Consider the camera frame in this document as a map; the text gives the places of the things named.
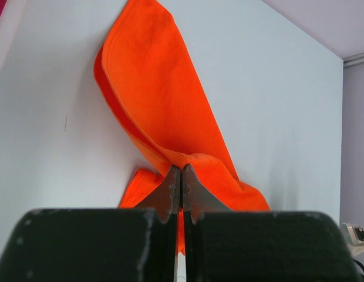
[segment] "white tabletop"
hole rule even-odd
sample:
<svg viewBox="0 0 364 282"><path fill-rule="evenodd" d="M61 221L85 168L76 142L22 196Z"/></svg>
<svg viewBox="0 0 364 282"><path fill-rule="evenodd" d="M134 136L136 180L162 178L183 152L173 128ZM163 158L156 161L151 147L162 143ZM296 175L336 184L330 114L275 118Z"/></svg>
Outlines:
<svg viewBox="0 0 364 282"><path fill-rule="evenodd" d="M0 73L0 251L36 207L116 207L150 167L97 87L121 0L32 0ZM342 61L260 1L170 1L240 178L339 218Z"/></svg>

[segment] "white table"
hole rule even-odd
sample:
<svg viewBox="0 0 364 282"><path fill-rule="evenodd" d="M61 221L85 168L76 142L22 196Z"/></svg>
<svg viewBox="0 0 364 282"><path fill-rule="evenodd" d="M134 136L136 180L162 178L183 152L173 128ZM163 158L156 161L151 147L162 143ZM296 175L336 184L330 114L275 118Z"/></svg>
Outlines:
<svg viewBox="0 0 364 282"><path fill-rule="evenodd" d="M150 167L92 65L123 0L31 0L0 73L0 251L36 207L116 207ZM342 61L260 1L163 0L240 178L339 218Z"/></svg>

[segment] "cable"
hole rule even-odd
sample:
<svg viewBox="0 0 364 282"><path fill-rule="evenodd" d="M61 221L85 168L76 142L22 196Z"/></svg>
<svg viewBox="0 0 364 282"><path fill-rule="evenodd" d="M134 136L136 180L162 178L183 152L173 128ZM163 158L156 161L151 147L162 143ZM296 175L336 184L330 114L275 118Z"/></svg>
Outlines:
<svg viewBox="0 0 364 282"><path fill-rule="evenodd" d="M360 269L362 269L363 271L363 280L364 280L364 265L360 262L360 261L357 261L353 258L353 261L359 266Z"/></svg>

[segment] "orange towel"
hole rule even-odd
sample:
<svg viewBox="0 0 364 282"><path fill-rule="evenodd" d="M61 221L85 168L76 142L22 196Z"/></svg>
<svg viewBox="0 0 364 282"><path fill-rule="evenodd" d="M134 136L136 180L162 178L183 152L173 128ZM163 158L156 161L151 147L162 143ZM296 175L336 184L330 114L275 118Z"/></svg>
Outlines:
<svg viewBox="0 0 364 282"><path fill-rule="evenodd" d="M113 114L160 173L139 170L120 207L142 201L172 164L182 169L190 163L200 182L231 209L269 210L257 189L238 180L182 36L156 0L129 0L94 72ZM182 215L179 250L184 249Z"/></svg>

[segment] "white plastic container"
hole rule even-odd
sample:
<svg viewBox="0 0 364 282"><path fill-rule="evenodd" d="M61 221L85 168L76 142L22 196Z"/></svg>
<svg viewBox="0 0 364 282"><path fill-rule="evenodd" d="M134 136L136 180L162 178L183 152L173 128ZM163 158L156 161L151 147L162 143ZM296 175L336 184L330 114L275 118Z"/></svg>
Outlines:
<svg viewBox="0 0 364 282"><path fill-rule="evenodd" d="M16 29L28 0L7 0L0 17L0 70L2 69Z"/></svg>

